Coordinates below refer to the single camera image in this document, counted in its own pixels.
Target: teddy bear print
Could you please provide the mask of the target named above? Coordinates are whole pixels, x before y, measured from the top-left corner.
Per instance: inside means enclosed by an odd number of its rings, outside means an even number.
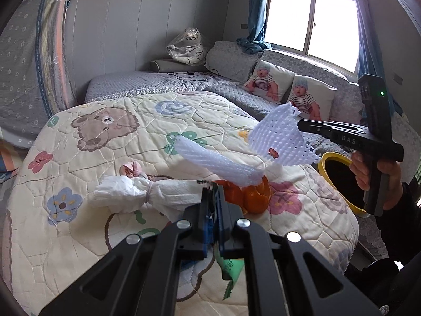
[[[70,125],[77,128],[80,138],[77,147],[81,151],[93,152],[103,148],[111,139],[133,133],[139,122],[128,110],[103,108],[78,117]]]

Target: white wall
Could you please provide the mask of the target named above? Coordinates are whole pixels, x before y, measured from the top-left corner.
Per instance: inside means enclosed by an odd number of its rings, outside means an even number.
[[[70,0],[65,50],[70,81],[83,102],[89,81],[149,68],[184,28],[222,40],[229,0]]]
[[[248,22],[248,3],[249,0],[229,0],[224,40],[235,42],[239,37],[248,36],[248,30],[241,28],[242,23]]]
[[[421,135],[421,36],[397,0],[369,0],[380,48],[386,84]],[[393,75],[403,78],[402,85]]]

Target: window frame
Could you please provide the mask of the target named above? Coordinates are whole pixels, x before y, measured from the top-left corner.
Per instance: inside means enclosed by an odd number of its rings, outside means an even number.
[[[268,21],[268,17],[269,17],[270,3],[271,3],[271,0],[267,0],[267,5],[266,5],[266,24],[265,24],[266,27],[267,27],[267,21]],[[313,32],[313,27],[312,26],[314,25],[314,14],[315,14],[315,11],[316,11],[316,0],[311,0],[310,1],[309,22],[307,24],[306,40],[304,42],[304,49],[302,51],[297,50],[297,49],[293,49],[291,47],[287,47],[287,46],[283,46],[283,45],[278,45],[278,44],[270,43],[272,45],[272,48],[275,49],[275,50],[281,50],[281,51],[291,52],[291,53],[294,53],[294,54],[297,54],[297,55],[301,55],[301,56],[310,58],[312,60],[321,62],[322,64],[328,65],[328,66],[334,68],[335,70],[339,71],[340,73],[342,73],[342,74],[344,74],[346,76],[350,76],[352,78],[357,77],[357,74],[358,74],[358,61],[359,61],[358,59],[357,59],[356,65],[355,65],[355,70],[354,70],[354,72],[352,72],[352,71],[349,71],[349,70],[347,70],[345,68],[342,68],[341,66],[338,66],[338,65],[336,65],[334,63],[331,63],[331,62],[329,62],[329,61],[327,61],[325,59],[322,59],[322,58],[319,58],[319,57],[312,56],[312,55],[309,55],[308,54],[309,47],[310,47],[310,39],[312,37],[312,32]]]

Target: cable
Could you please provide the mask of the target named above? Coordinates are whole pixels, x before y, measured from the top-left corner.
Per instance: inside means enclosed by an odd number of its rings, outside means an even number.
[[[194,75],[194,74],[191,74],[191,73],[188,73],[188,72],[183,73],[185,75],[193,75],[191,77],[180,77],[179,75],[177,75],[177,74],[180,74],[180,73],[182,73],[182,72],[178,72],[178,73],[170,72],[168,74],[174,76],[178,80],[183,80],[183,81],[187,80],[187,81],[193,81],[193,82],[206,82],[206,81],[208,81],[212,78],[218,78],[219,77],[218,70],[216,70],[216,69],[211,69],[211,70],[209,70],[209,72],[204,72],[204,73],[195,72],[195,73],[197,73],[197,75]],[[200,80],[194,79],[195,77],[199,77],[199,76],[202,76],[202,75],[206,75],[206,76],[210,76],[210,77],[205,78],[205,79],[200,79]]]

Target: striped shirt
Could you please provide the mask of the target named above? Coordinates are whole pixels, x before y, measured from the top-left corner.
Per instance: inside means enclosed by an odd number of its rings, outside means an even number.
[[[272,82],[275,82],[272,75],[268,73],[265,77],[260,78],[257,74],[254,74],[254,76],[251,79],[254,81],[254,83],[257,85],[259,89],[266,90],[270,87],[270,84]]]
[[[296,94],[292,94],[290,101],[294,103],[295,107],[297,107],[300,112],[308,112],[312,103],[316,102],[313,96],[308,92],[299,97]]]

